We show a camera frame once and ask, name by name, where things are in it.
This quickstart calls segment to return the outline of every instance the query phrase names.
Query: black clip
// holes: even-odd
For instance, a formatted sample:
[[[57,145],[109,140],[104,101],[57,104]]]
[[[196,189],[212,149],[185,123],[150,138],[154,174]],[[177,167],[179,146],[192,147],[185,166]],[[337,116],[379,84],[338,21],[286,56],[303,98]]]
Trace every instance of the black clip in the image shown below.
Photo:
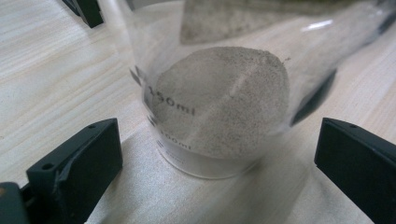
[[[22,189],[0,184],[0,223],[84,223],[121,167],[117,120],[91,124],[30,167]]]
[[[396,146],[364,129],[323,119],[315,163],[374,223],[396,223]]]
[[[103,23],[100,8],[96,0],[62,0],[91,28]]]

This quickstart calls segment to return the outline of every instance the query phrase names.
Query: light wood surface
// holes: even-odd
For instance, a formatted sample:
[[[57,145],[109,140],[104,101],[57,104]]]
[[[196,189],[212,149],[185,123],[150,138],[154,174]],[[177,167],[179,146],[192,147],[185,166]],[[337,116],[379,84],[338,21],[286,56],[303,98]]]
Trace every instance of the light wood surface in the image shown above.
[[[90,123],[117,118],[124,167],[88,223],[371,223],[313,162],[323,117],[396,143],[396,25],[338,69],[328,99],[246,174],[203,180],[157,152],[140,89],[104,25],[61,0],[0,1],[0,181]]]

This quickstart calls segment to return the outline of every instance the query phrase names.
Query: powder sample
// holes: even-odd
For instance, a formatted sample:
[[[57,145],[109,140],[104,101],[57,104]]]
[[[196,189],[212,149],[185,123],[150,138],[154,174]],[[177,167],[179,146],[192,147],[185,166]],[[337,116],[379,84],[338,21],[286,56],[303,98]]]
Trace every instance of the powder sample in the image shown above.
[[[257,155],[289,103],[282,62],[268,51],[240,47],[198,50],[161,74],[151,91],[160,131],[219,159]]]
[[[296,15],[320,16],[360,0],[187,0],[182,44],[219,41],[268,28]]]

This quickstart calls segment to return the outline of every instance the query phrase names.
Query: glass beaker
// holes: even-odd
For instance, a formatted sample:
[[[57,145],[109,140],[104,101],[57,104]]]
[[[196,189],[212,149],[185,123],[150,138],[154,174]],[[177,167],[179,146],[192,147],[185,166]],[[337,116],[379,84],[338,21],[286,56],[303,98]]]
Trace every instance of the glass beaker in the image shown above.
[[[383,32],[394,8],[376,1],[99,3],[142,87],[159,151],[205,178],[240,174],[271,150],[337,65]]]

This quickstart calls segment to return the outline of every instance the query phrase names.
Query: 150ml marking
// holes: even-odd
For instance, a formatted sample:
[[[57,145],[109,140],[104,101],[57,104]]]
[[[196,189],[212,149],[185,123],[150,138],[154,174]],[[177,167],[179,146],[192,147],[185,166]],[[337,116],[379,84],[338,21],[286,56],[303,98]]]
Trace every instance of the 150ml marking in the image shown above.
[[[177,145],[179,145],[179,146],[181,146],[181,147],[184,147],[184,148],[186,148],[186,149],[191,150],[191,146],[181,143],[180,141],[178,141],[176,138],[172,137],[172,136],[169,135],[168,133],[164,133],[164,132],[161,130],[161,134],[162,134],[163,136],[165,136],[167,139],[169,139],[169,140],[171,140],[172,142],[174,142],[175,144],[177,144]]]
[[[163,94],[160,91],[154,91],[150,86],[148,86],[148,88],[149,88],[149,93],[153,97],[157,97],[160,103],[166,103],[167,105],[172,106],[183,113],[191,114],[193,116],[195,115],[195,109],[193,107],[188,107],[185,105],[178,104],[171,97],[163,96]]]

